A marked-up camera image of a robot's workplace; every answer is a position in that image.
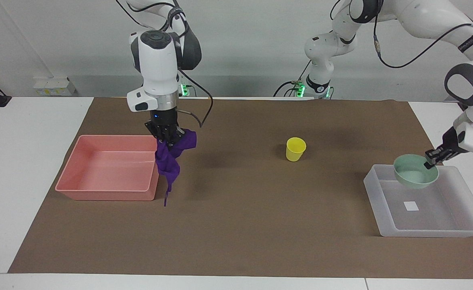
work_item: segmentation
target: purple cloth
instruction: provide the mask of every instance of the purple cloth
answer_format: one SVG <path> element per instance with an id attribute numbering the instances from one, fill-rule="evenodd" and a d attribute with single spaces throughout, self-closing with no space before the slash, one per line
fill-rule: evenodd
<path id="1" fill-rule="evenodd" d="M 166 141 L 157 142 L 157 171 L 159 174 L 165 176 L 168 182 L 168 188 L 165 194 L 165 206 L 167 206 L 168 193 L 172 191 L 172 183 L 174 183 L 181 172 L 181 167 L 179 167 L 176 158 L 181 156 L 184 150 L 195 148 L 197 145 L 197 134 L 188 129 L 185 129 L 184 132 L 183 138 L 173 147 L 169 147 Z"/>

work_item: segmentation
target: table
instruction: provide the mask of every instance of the table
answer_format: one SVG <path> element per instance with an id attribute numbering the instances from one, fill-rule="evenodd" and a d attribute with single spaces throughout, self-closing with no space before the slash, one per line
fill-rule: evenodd
<path id="1" fill-rule="evenodd" d="M 44 289 L 50 285 L 63 289 L 117 289 L 122 285 L 126 288 L 153 285 L 159 289 L 473 288 L 473 280 L 5 274 L 92 100 L 16 97 L 6 108 L 0 108 L 0 288 Z M 441 135 L 461 113 L 456 104 L 450 103 L 411 103 L 411 107 L 433 145 L 440 145 Z M 473 155 L 458 156 L 446 165 L 458 167 L 473 192 Z M 6 196 L 12 192 L 19 195 Z"/>

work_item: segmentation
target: green bowl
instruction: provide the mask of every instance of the green bowl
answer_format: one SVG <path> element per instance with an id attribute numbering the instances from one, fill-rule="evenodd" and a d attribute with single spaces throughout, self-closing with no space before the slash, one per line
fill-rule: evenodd
<path id="1" fill-rule="evenodd" d="M 437 167 L 426 169 L 426 158 L 415 154 L 399 156 L 394 161 L 396 179 L 410 189 L 423 189 L 438 179 Z"/>

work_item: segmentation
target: yellow cup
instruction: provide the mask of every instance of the yellow cup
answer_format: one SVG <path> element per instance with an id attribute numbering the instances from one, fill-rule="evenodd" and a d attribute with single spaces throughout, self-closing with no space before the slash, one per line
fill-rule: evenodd
<path id="1" fill-rule="evenodd" d="M 286 141 L 286 159 L 295 162 L 301 158 L 306 151 L 306 142 L 303 139 L 293 137 Z"/>

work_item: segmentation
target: pink plastic tray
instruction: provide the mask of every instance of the pink plastic tray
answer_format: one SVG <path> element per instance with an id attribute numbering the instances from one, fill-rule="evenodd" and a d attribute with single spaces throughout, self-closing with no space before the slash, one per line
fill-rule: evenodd
<path id="1" fill-rule="evenodd" d="M 153 200 L 156 139 L 134 135 L 82 135 L 56 185 L 74 200 Z"/>

